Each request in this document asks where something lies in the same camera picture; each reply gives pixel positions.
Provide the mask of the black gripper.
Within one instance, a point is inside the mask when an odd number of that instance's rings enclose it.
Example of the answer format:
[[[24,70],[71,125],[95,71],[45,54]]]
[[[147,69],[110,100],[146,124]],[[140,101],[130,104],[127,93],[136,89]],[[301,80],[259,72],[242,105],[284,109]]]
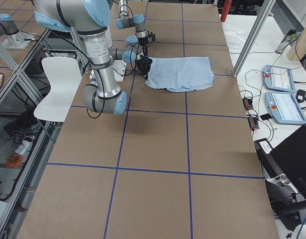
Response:
[[[143,75],[144,78],[148,79],[148,72],[152,64],[152,59],[149,58],[148,52],[142,54],[142,59],[136,61],[137,74]]]
[[[147,37],[139,38],[139,45],[141,46],[144,55],[148,54],[148,49],[147,49],[148,44],[149,42]]]

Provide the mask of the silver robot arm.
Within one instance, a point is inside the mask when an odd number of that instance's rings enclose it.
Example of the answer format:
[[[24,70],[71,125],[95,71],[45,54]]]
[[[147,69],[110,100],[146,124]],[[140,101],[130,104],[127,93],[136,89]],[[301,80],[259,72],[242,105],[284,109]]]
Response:
[[[143,14],[130,16],[126,0],[118,2],[119,29],[134,27],[136,34],[127,37],[125,48],[110,48],[105,34],[111,22],[110,7],[106,0],[36,0],[36,22],[45,28],[69,32],[75,28],[86,46],[94,78],[84,88],[84,104],[95,113],[120,115],[127,104],[127,94],[115,80],[114,60],[135,63],[140,75],[147,77],[152,64],[148,57],[148,39],[155,34],[146,29]]]
[[[145,17],[143,14],[133,14],[131,8],[128,6],[127,0],[118,1],[118,19],[116,20],[118,29],[125,29],[135,27],[136,37],[139,46],[142,49],[141,55],[138,57],[140,60],[148,59],[147,45],[149,44],[150,33],[146,28]]]

